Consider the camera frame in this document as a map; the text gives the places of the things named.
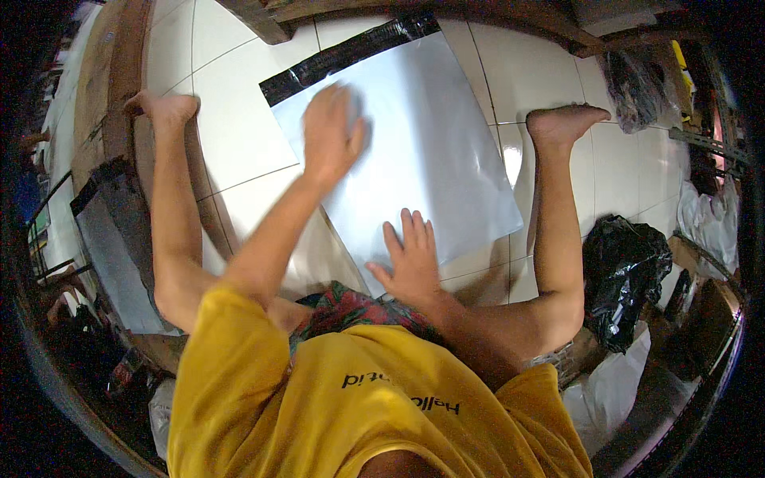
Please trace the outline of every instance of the floral shorts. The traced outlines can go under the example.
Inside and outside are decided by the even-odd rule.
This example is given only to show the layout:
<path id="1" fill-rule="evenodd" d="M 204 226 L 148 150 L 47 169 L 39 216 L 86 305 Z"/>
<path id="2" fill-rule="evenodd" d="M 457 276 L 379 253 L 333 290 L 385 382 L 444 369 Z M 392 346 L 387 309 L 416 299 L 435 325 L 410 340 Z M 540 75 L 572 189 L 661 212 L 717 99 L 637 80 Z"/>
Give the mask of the floral shorts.
<path id="1" fill-rule="evenodd" d="M 298 344 L 305 340 L 360 324 L 400 325 L 423 340 L 444 345 L 435 327 L 414 309 L 395 300 L 372 299 L 337 281 L 323 294 L 309 295 L 298 303 L 314 308 L 314 313 L 290 336 L 290 355 L 294 355 Z"/>

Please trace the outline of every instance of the white tile floor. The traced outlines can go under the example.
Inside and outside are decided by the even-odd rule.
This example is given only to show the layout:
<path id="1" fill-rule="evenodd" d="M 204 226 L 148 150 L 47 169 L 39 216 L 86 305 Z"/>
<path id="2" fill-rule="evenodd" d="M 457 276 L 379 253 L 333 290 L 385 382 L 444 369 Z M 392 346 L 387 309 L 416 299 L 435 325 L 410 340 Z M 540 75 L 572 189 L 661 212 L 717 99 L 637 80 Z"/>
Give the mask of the white tile floor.
<path id="1" fill-rule="evenodd" d="M 213 218 L 206 227 L 220 227 L 236 252 L 300 171 L 258 83 L 387 18 L 316 17 L 301 24 L 293 40 L 269 46 L 214 0 L 158 0 L 154 15 L 148 87 L 161 95 L 190 83 L 200 97 L 201 153 L 219 214 L 217 224 Z M 594 58 L 578 59 L 549 41 L 461 20 L 441 21 L 441 27 L 500 143 L 527 225 L 441 268 L 443 285 L 472 304 L 528 300 L 537 289 L 528 231 L 534 151 L 523 124 L 526 113 L 584 101 L 612 110 L 605 82 Z M 671 234 L 681 161 L 687 161 L 687 151 L 665 129 L 625 135 L 615 119 L 596 125 L 577 142 L 571 157 L 581 234 L 604 213 L 646 221 Z M 198 194 L 197 199 L 210 210 L 205 197 Z M 343 246 L 317 213 L 290 262 L 285 294 L 293 298 L 320 290 L 331 279 L 363 287 Z"/>

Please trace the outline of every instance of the hand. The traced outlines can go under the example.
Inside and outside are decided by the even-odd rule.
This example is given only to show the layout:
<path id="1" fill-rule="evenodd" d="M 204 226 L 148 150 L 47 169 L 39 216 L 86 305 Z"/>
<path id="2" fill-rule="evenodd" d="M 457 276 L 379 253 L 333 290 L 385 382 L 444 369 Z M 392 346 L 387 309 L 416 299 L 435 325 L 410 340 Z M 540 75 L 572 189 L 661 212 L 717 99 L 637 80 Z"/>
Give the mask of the hand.
<path id="1" fill-rule="evenodd" d="M 408 209 L 401 210 L 404 229 L 402 246 L 391 223 L 382 225 L 382 234 L 393 263 L 393 276 L 384 267 L 367 262 L 366 268 L 375 276 L 385 290 L 396 299 L 423 311 L 442 294 L 441 277 L 435 257 L 435 235 L 430 221 L 422 222 L 422 215 Z"/>
<path id="2" fill-rule="evenodd" d="M 348 136 L 350 91 L 331 85 L 311 100 L 303 115 L 305 172 L 303 177 L 329 192 L 345 176 L 364 145 L 364 121 L 356 120 Z"/>

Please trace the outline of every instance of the clear plastic bag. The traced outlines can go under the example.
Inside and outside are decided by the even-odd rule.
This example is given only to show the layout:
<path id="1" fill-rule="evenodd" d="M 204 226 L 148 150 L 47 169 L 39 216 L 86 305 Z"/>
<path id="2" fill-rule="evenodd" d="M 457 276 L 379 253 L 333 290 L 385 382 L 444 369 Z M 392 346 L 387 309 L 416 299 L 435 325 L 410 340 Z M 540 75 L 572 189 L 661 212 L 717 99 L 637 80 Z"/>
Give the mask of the clear plastic bag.
<path id="1" fill-rule="evenodd" d="M 675 87 L 648 54 L 609 51 L 599 62 L 622 131 L 637 133 L 664 115 L 680 118 Z"/>

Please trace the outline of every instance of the bare foot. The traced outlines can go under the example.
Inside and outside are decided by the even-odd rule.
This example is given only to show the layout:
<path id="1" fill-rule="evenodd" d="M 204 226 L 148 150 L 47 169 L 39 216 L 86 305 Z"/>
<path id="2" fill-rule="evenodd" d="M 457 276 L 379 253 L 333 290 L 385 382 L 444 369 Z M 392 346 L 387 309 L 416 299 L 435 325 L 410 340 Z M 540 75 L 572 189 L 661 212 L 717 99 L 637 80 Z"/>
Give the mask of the bare foot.
<path id="1" fill-rule="evenodd" d="M 607 121 L 611 114 L 602 108 L 569 105 L 555 109 L 535 109 L 526 115 L 526 127 L 535 147 L 572 147 L 595 123 Z"/>
<path id="2" fill-rule="evenodd" d="M 146 89 L 138 92 L 125 102 L 125 114 L 146 114 L 155 125 L 159 122 L 170 122 L 185 125 L 199 108 L 199 99 L 189 95 L 167 96 L 159 98 Z"/>

